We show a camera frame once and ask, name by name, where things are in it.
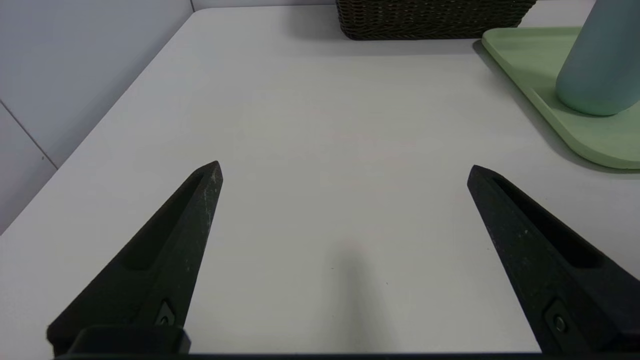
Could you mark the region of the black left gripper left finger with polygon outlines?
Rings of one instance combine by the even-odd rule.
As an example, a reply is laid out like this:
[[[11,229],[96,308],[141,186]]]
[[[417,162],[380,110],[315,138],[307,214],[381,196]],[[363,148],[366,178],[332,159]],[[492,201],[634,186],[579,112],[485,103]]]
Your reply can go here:
[[[223,174],[190,174],[48,326],[55,357],[187,354],[184,326]]]

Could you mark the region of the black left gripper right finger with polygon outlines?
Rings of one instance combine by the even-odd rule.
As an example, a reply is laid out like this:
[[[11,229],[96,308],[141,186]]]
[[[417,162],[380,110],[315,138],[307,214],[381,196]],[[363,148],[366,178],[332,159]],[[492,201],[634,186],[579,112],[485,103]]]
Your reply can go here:
[[[467,188],[541,352],[637,356],[640,283],[501,174]]]

